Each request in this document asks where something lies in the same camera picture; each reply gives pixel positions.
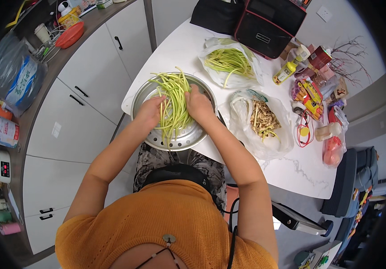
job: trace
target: green vegetable stalk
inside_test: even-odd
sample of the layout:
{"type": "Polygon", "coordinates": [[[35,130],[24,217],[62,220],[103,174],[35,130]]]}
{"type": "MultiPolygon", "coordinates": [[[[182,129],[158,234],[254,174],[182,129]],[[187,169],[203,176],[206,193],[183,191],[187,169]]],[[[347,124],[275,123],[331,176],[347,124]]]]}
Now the green vegetable stalk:
{"type": "Polygon", "coordinates": [[[160,104],[160,126],[155,129],[162,130],[162,141],[167,141],[167,147],[173,137],[175,141],[183,129],[193,122],[193,118],[187,111],[184,92],[190,92],[190,85],[185,78],[184,72],[177,66],[176,69],[181,71],[180,74],[152,73],[161,78],[158,80],[148,80],[158,83],[158,93],[155,95],[166,95],[166,99],[160,104]]]}
{"type": "Polygon", "coordinates": [[[233,73],[247,78],[255,78],[253,69],[244,54],[234,48],[212,51],[208,54],[208,58],[205,60],[205,66],[208,66],[216,71],[229,73],[224,81],[223,88],[226,88],[227,80],[233,73]]]}

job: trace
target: cabinet door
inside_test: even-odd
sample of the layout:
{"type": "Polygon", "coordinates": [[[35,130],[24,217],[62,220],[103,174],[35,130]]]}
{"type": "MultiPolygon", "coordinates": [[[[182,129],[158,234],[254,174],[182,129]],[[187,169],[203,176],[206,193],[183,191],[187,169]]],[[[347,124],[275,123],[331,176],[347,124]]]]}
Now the cabinet door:
{"type": "Polygon", "coordinates": [[[24,216],[70,207],[89,164],[26,156],[23,176],[24,216]]]}
{"type": "Polygon", "coordinates": [[[130,4],[109,19],[106,25],[133,81],[152,54],[143,1],[130,4]]]}
{"type": "Polygon", "coordinates": [[[69,207],[48,214],[25,218],[27,236],[33,254],[39,253],[55,244],[56,232],[63,223],[69,207]]]}
{"type": "Polygon", "coordinates": [[[58,78],[102,115],[118,124],[123,115],[121,103],[132,82],[105,24],[78,48],[58,78]]]}
{"type": "Polygon", "coordinates": [[[27,154],[90,164],[109,145],[115,128],[56,79],[37,115],[27,154]]]}

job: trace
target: marble tabletop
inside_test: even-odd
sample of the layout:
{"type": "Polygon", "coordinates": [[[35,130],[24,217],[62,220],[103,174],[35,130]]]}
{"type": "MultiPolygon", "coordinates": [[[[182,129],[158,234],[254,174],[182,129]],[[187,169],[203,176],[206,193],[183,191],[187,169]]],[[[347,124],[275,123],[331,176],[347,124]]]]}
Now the marble tabletop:
{"type": "MultiPolygon", "coordinates": [[[[174,72],[178,71],[175,68],[175,66],[178,66],[185,73],[202,79],[212,89],[221,113],[227,114],[224,111],[227,109],[228,98],[235,89],[223,89],[217,85],[203,69],[197,55],[205,48],[206,38],[230,36],[215,33],[189,22],[190,19],[175,29],[149,57],[133,80],[124,98],[122,109],[125,113],[131,114],[134,95],[142,84],[154,76],[150,73],[174,72]]],[[[272,75],[281,68],[281,59],[265,60],[260,56],[258,58],[265,77],[265,86],[261,90],[269,96],[280,99],[285,108],[291,112],[289,89],[293,85],[294,78],[291,77],[280,86],[276,86],[272,82],[272,75]]],[[[299,116],[293,112],[290,114],[294,128],[299,116]]],[[[322,148],[323,142],[317,142],[316,140],[305,148],[300,148],[295,143],[293,150],[284,157],[271,160],[268,163],[261,160],[258,160],[258,162],[269,184],[302,195],[329,199],[333,191],[336,169],[327,168],[323,165],[322,148]]],[[[211,159],[224,163],[209,137],[194,146],[193,149],[211,159]]]]}

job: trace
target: patterned pants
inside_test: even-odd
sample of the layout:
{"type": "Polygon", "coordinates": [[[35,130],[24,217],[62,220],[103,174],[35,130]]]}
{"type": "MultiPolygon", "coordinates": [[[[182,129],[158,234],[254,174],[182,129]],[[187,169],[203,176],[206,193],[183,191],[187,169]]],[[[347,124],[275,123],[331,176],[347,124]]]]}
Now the patterned pants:
{"type": "MultiPolygon", "coordinates": [[[[142,143],[136,165],[133,192],[140,191],[147,175],[154,169],[179,163],[179,156],[176,152],[158,150],[142,143]]],[[[206,175],[211,185],[211,194],[216,196],[217,206],[225,209],[227,196],[223,165],[192,149],[189,150],[187,164],[206,175]]]]}

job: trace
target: red box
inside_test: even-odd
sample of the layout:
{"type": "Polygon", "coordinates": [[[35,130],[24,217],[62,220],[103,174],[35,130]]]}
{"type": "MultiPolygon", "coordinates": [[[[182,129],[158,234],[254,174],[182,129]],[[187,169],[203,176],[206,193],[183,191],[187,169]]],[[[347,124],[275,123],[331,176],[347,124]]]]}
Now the red box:
{"type": "Polygon", "coordinates": [[[323,68],[331,59],[332,57],[323,50],[322,46],[319,46],[308,58],[309,63],[317,69],[323,68]]]}

